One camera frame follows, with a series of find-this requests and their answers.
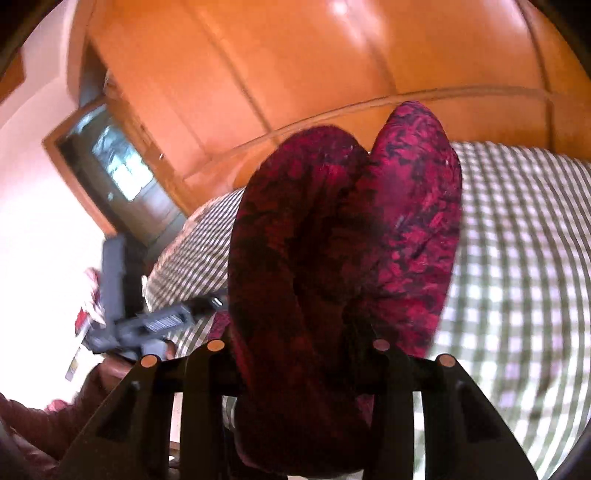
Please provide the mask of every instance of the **doorway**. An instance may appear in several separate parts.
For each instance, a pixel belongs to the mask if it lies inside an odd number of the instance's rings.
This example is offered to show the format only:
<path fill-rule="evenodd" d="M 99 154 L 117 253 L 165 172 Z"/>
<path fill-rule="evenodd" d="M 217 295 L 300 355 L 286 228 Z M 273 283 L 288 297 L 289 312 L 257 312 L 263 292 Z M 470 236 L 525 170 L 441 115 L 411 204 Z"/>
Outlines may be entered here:
<path fill-rule="evenodd" d="M 118 232 L 142 243 L 148 268 L 180 232 L 185 215 L 154 177 L 106 105 L 57 143 L 72 172 Z"/>

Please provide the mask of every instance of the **person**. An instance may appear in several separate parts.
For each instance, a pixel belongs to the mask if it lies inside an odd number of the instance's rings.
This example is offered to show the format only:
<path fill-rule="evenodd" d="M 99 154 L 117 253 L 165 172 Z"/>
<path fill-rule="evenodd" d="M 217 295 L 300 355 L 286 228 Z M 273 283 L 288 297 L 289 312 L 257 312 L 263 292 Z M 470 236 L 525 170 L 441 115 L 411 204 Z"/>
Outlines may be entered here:
<path fill-rule="evenodd" d="M 174 358 L 175 352 L 169 342 L 167 359 Z M 55 473 L 78 433 L 131 366 L 120 356 L 106 356 L 88 374 L 74 401 L 58 410 L 28 408 L 0 393 L 0 422 L 36 473 L 43 478 Z"/>
<path fill-rule="evenodd" d="M 437 118 L 399 105 L 371 153 L 344 130 L 299 132 L 250 179 L 230 240 L 229 326 L 247 392 L 236 448 L 250 466 L 329 478 L 369 459 L 372 399 L 344 374 L 343 331 L 369 322 L 424 356 L 459 240 L 462 175 Z"/>

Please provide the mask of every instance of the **checkered blanket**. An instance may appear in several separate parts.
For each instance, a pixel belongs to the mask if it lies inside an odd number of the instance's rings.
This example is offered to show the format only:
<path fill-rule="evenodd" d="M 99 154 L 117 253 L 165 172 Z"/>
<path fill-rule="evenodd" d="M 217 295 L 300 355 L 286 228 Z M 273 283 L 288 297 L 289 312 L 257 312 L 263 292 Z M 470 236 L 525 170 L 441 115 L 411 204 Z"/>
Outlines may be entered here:
<path fill-rule="evenodd" d="M 459 359 L 542 479 L 590 413 L 591 164 L 545 150 L 454 143 L 463 170 L 462 234 L 430 357 Z M 243 190 L 222 197 L 148 280 L 157 309 L 223 287 Z M 179 355 L 212 319 L 173 337 Z M 234 399 L 225 400 L 231 423 Z M 415 479 L 424 477 L 416 397 Z"/>

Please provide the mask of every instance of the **glass pane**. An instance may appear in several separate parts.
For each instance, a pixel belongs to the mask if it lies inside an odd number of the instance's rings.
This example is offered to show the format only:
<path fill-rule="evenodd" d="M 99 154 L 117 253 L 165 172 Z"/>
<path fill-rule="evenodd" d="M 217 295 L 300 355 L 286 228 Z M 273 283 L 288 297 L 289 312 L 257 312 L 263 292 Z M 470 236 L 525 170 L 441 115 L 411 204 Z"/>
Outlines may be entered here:
<path fill-rule="evenodd" d="M 92 153 L 129 201 L 154 178 L 138 151 L 115 125 L 102 131 Z"/>

